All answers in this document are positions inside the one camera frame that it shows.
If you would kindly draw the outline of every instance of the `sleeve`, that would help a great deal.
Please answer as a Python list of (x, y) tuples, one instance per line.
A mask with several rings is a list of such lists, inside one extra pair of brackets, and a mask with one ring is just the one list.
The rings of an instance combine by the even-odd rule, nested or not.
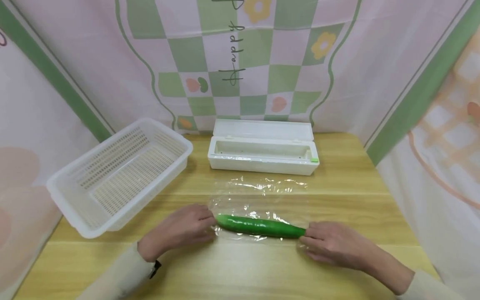
[(155, 269), (137, 251), (135, 242), (77, 300), (116, 300), (127, 297)]
[(415, 272), (408, 290), (398, 300), (463, 300), (458, 294), (450, 290), (443, 283), (433, 279), (427, 273), (418, 270)]

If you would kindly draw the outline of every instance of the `green cucumber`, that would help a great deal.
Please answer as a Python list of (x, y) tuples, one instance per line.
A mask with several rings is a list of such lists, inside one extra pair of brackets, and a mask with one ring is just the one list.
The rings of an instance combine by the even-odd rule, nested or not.
[(303, 228), (278, 221), (229, 215), (217, 215), (215, 219), (221, 228), (239, 233), (286, 239), (298, 239), (305, 234)]

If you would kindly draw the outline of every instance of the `plastic wrap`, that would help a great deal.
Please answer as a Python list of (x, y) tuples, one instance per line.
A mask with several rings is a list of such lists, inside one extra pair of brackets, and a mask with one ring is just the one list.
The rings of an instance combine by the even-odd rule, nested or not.
[[(288, 176), (261, 178), (248, 174), (237, 178), (217, 179), (210, 209), (217, 214), (267, 219), (306, 228), (310, 222), (307, 184)], [(282, 238), (253, 236), (215, 228), (221, 238), (246, 241), (282, 241)]]

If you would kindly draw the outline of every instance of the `hand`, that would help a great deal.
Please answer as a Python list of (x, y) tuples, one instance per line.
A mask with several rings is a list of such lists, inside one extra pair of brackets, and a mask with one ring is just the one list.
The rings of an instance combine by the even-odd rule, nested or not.
[(363, 271), (396, 295), (404, 294), (415, 273), (355, 230), (333, 222), (312, 222), (300, 237), (315, 261)]
[(138, 252), (147, 262), (175, 248), (207, 242), (215, 238), (211, 226), (216, 224), (206, 205), (192, 204), (169, 215), (139, 242)]

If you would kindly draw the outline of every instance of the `white box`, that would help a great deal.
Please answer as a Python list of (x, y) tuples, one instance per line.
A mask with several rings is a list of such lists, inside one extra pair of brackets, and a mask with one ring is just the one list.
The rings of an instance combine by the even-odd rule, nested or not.
[(121, 229), (187, 166), (193, 145), (140, 119), (55, 173), (47, 189), (84, 238)]
[(309, 123), (217, 119), (208, 160), (213, 169), (311, 175), (319, 166)]

